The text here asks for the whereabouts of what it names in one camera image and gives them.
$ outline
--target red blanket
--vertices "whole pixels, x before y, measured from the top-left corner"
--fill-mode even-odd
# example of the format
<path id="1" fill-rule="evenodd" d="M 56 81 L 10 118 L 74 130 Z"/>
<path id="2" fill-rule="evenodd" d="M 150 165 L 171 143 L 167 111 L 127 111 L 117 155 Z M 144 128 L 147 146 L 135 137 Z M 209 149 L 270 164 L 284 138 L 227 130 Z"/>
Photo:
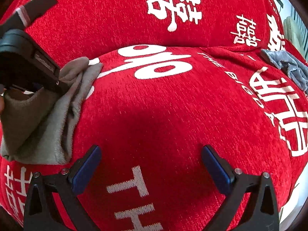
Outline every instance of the red blanket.
<path id="1" fill-rule="evenodd" d="M 307 163 L 308 102 L 259 57 L 260 48 L 286 48 L 301 59 L 283 45 L 273 0 L 153 1 L 59 0 L 28 29 L 60 65 L 82 55 L 104 64 L 67 165 L 101 146 L 82 205 L 102 230 L 202 230 L 224 200 L 200 161 L 211 144 L 233 167 L 269 172 L 283 206 Z M 200 19 L 189 20 L 188 5 Z M 31 173 L 61 168 L 2 159 L 0 203 L 22 224 Z"/>

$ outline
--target folded gray fabric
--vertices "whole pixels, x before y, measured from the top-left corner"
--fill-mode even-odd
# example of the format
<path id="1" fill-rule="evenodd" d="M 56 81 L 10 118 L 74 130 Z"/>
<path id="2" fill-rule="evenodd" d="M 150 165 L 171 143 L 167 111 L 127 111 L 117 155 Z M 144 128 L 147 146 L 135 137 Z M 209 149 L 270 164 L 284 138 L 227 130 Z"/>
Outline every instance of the folded gray fabric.
<path id="1" fill-rule="evenodd" d="M 308 93 L 308 67 L 285 50 L 261 50 L 261 56 L 270 65 L 283 71 L 301 90 Z"/>
<path id="2" fill-rule="evenodd" d="M 88 64 L 89 59 L 81 57 L 61 69 L 59 80 L 70 86 L 62 97 L 44 88 L 32 95 L 18 90 L 4 93 L 2 157 L 25 164 L 70 161 L 81 104 L 102 69 L 101 63 Z"/>

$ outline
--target metal bolt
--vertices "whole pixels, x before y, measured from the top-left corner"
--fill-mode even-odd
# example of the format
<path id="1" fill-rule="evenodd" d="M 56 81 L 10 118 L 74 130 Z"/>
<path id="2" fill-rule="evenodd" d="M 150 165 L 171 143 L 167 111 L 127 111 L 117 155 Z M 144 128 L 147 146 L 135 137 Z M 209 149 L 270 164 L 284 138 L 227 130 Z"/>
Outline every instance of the metal bolt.
<path id="1" fill-rule="evenodd" d="M 63 175 L 66 175 L 66 174 L 68 174 L 69 173 L 69 169 L 68 168 L 63 168 L 62 170 L 61 170 L 61 174 L 63 174 Z"/>
<path id="2" fill-rule="evenodd" d="M 266 179 L 268 179 L 268 178 L 270 177 L 270 175 L 269 175 L 268 172 L 264 172 L 264 173 L 263 173 L 263 176 L 264 176 Z"/>
<path id="3" fill-rule="evenodd" d="M 40 172 L 35 172 L 35 173 L 33 174 L 33 177 L 34 177 L 34 178 L 38 178 L 40 175 L 41 175 Z"/>
<path id="4" fill-rule="evenodd" d="M 238 167 L 234 170 L 234 172 L 238 175 L 241 175 L 243 173 L 243 171 Z"/>

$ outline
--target blue cloth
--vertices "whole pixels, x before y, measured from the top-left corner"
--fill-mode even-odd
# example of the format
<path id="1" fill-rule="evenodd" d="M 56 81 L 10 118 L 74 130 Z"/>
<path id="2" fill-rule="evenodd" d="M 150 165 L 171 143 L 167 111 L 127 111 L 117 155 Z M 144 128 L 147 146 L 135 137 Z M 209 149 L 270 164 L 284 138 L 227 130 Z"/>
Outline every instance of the blue cloth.
<path id="1" fill-rule="evenodd" d="M 308 67 L 285 50 L 261 50 L 261 56 L 270 65 L 284 72 L 301 90 L 308 93 Z"/>

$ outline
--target blue gripper pad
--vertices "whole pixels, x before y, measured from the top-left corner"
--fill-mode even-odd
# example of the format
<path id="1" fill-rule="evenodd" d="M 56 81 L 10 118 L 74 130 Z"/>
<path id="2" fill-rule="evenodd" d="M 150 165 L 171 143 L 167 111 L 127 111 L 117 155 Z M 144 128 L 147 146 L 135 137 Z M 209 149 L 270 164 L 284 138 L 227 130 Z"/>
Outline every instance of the blue gripper pad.
<path id="1" fill-rule="evenodd" d="M 70 178 L 70 182 L 72 185 L 72 191 L 76 196 L 84 192 L 101 159 L 102 152 L 100 147 L 93 145 L 82 159 L 79 159 L 75 162 L 80 163 L 77 164 L 79 169 L 74 172 L 75 175 L 73 178 Z"/>
<path id="2" fill-rule="evenodd" d="M 202 148 L 201 158 L 207 171 L 210 173 L 218 191 L 223 195 L 229 195 L 232 191 L 233 180 L 224 170 L 219 160 L 222 160 L 210 145 Z"/>

